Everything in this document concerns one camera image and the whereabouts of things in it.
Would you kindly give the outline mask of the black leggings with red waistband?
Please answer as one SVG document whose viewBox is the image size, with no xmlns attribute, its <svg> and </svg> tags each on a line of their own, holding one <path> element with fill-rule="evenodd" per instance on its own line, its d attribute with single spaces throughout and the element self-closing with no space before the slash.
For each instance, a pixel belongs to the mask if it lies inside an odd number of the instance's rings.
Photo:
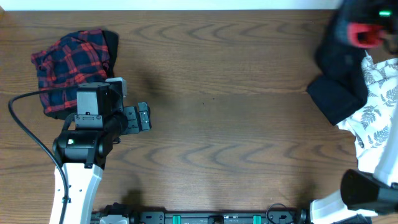
<svg viewBox="0 0 398 224">
<path fill-rule="evenodd" d="M 343 0 L 315 52 L 322 74 L 307 87 L 332 125 L 366 104 L 361 62 L 367 49 L 379 46 L 397 54 L 397 0 Z"/>
</svg>

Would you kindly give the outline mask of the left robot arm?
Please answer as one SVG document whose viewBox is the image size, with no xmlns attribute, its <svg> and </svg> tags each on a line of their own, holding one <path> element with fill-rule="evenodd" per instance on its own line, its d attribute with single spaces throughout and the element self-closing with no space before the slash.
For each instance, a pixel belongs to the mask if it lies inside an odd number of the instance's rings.
<svg viewBox="0 0 398 224">
<path fill-rule="evenodd" d="M 145 102 L 123 105 L 123 78 L 80 84 L 77 109 L 65 119 L 53 142 L 60 168 L 55 171 L 51 223 L 89 223 L 106 157 L 120 136 L 151 129 Z"/>
</svg>

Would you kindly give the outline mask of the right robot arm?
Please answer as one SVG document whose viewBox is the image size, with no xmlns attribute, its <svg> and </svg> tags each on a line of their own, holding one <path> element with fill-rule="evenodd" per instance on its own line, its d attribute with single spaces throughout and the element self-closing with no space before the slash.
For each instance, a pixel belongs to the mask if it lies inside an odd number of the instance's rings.
<svg viewBox="0 0 398 224">
<path fill-rule="evenodd" d="M 340 188 L 311 202 L 296 223 L 370 223 L 397 211 L 397 60 L 374 63 L 368 49 L 397 54 L 397 0 L 344 0 L 315 61 L 307 91 L 327 120 L 355 135 L 358 166 Z"/>
</svg>

